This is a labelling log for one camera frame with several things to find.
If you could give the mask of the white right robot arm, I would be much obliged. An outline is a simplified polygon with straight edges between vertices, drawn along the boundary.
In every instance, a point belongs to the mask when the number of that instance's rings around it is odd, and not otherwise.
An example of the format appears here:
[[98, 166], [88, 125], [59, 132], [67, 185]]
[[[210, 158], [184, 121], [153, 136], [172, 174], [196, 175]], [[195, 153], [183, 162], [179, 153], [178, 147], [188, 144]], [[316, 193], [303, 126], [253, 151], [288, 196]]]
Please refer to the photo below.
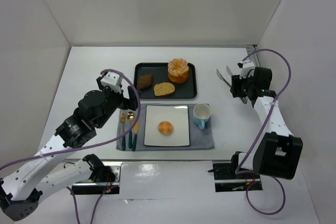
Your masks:
[[247, 152], [236, 152], [236, 174], [253, 172], [282, 179], [293, 179], [303, 148], [281, 115], [278, 97], [270, 90], [272, 72], [268, 68], [239, 66], [240, 74], [232, 76], [233, 97], [245, 98], [259, 116], [261, 129]]

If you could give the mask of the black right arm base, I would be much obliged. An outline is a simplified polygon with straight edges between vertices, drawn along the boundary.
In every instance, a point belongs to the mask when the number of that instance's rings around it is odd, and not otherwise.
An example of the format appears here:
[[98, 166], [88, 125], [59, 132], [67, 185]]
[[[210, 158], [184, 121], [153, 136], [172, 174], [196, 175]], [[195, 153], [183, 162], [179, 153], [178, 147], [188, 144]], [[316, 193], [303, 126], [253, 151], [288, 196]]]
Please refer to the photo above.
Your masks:
[[251, 184], [250, 190], [263, 190], [259, 175], [235, 174], [230, 163], [213, 163], [213, 167], [207, 172], [214, 177], [217, 193], [246, 191]]

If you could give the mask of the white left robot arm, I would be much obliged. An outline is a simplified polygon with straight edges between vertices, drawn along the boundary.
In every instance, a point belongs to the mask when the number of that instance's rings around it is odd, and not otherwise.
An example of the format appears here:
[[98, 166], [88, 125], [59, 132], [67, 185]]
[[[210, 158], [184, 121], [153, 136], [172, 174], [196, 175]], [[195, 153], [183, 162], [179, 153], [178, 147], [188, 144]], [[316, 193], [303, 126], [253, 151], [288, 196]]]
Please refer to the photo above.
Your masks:
[[1, 179], [1, 210], [13, 221], [32, 214], [52, 194], [82, 180], [112, 182], [110, 168], [89, 154], [56, 173], [51, 171], [72, 152], [82, 150], [97, 135], [116, 109], [135, 111], [140, 97], [134, 85], [123, 96], [120, 74], [107, 72], [97, 79], [98, 90], [92, 90], [78, 102], [73, 114], [56, 129], [50, 140], [25, 164]]

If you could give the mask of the metal tongs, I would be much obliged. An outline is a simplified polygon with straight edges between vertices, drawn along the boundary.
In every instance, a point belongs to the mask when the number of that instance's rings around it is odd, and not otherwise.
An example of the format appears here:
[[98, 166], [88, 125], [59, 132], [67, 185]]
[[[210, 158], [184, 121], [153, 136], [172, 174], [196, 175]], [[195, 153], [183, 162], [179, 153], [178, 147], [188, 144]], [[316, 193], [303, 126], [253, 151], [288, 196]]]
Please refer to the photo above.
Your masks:
[[237, 90], [236, 83], [235, 83], [235, 81], [237, 80], [237, 77], [236, 77], [236, 75], [234, 74], [234, 72], [232, 71], [232, 69], [230, 68], [229, 65], [226, 66], [226, 73], [229, 76], [229, 78], [224, 77], [224, 75], [220, 72], [220, 70], [216, 69], [216, 75], [217, 75], [217, 77], [220, 80], [222, 80], [229, 87], [229, 90], [230, 90], [231, 95], [233, 96], [233, 98], [240, 99], [240, 101], [243, 104], [247, 104], [248, 103], [248, 99], [245, 96], [241, 95], [239, 93], [239, 91]]

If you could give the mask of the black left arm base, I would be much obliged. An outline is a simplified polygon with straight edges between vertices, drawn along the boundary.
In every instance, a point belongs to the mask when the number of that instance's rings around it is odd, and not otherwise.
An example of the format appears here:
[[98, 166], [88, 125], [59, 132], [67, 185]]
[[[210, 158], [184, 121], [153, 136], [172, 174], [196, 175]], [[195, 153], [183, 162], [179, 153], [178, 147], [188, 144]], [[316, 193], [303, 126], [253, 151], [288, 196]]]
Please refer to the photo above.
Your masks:
[[71, 186], [75, 195], [117, 195], [120, 192], [121, 165], [101, 161], [95, 154], [86, 155], [92, 173], [88, 179], [74, 183]]

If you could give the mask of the small round orange bun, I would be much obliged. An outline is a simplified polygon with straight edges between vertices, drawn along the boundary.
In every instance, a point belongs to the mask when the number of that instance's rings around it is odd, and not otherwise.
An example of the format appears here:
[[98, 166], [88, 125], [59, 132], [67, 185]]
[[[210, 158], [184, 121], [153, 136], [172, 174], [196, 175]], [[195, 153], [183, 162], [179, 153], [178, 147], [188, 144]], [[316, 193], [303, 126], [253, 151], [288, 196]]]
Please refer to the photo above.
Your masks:
[[173, 133], [173, 125], [168, 121], [160, 122], [157, 128], [162, 135], [168, 136]]

